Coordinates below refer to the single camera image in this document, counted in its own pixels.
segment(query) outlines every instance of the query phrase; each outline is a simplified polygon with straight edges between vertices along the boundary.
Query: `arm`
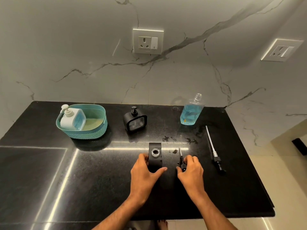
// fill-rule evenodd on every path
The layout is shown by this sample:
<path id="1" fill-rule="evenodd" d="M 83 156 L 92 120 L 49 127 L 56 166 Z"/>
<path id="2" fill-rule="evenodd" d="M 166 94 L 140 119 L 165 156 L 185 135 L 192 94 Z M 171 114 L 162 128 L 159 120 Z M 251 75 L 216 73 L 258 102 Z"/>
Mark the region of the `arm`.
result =
<path id="1" fill-rule="evenodd" d="M 182 172 L 177 167 L 177 176 L 185 187 L 187 194 L 198 208 L 208 230 L 237 230 L 235 226 L 217 209 L 204 189 L 201 164 L 197 157 L 188 155 L 185 158 L 187 169 Z"/>
<path id="2" fill-rule="evenodd" d="M 163 167 L 151 173 L 147 168 L 147 163 L 148 154 L 141 153 L 131 170 L 129 197 L 93 230 L 122 230 L 134 213 L 144 205 L 153 185 L 167 170 L 166 167 Z"/>

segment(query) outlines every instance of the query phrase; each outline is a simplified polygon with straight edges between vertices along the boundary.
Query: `tile floor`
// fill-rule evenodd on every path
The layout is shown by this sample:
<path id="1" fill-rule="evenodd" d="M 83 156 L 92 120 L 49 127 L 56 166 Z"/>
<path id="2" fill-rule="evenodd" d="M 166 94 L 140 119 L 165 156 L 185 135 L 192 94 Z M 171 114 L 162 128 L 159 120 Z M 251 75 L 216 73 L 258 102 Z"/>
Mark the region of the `tile floor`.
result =
<path id="1" fill-rule="evenodd" d="M 307 134 L 307 120 L 250 155 L 275 205 L 273 218 L 230 219 L 239 230 L 307 229 L 307 156 L 291 140 Z M 169 220 L 169 230 L 207 229 L 203 220 Z"/>

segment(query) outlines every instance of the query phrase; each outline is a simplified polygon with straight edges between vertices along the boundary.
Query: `wall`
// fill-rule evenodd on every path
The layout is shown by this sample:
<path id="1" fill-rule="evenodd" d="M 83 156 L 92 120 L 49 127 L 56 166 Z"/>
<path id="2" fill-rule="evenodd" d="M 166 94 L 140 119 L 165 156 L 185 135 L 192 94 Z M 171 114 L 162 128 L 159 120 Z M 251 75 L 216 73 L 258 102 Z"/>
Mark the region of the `wall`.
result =
<path id="1" fill-rule="evenodd" d="M 32 100 L 167 105 L 201 92 L 252 153 L 307 113 L 306 43 L 260 61 L 274 36 L 306 39 L 302 1 L 0 0 L 0 137 Z M 134 27 L 163 29 L 162 55 L 132 53 Z"/>

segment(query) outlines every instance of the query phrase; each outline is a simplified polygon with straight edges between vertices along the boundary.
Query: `plastic basket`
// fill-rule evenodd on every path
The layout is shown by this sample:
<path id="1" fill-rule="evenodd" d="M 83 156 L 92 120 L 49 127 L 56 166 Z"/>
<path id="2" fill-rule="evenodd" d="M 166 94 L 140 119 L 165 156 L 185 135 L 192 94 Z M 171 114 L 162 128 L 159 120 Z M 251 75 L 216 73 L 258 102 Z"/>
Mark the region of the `plastic basket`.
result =
<path id="1" fill-rule="evenodd" d="M 86 131 L 69 131 L 61 128 L 60 120 L 62 119 L 64 113 L 61 110 L 58 118 L 56 119 L 56 126 L 65 132 L 71 138 L 74 139 L 97 139 L 101 137 L 108 127 L 108 121 L 106 119 L 106 110 L 96 104 L 73 104 L 70 105 L 71 108 L 79 108 L 82 109 L 87 119 L 103 119 L 102 124 L 92 130 Z"/>

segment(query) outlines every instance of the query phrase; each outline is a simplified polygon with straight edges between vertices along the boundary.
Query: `wall switch panel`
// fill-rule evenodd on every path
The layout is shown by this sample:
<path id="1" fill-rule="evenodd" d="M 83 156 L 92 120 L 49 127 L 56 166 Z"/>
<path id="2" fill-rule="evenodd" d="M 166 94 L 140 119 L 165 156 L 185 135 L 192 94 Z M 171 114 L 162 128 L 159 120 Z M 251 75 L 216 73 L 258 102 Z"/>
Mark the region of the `wall switch panel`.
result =
<path id="1" fill-rule="evenodd" d="M 267 49 L 261 60 L 280 62 L 286 61 L 303 42 L 303 40 L 276 38 Z"/>
<path id="2" fill-rule="evenodd" d="M 164 31 L 133 29 L 134 53 L 161 54 Z"/>

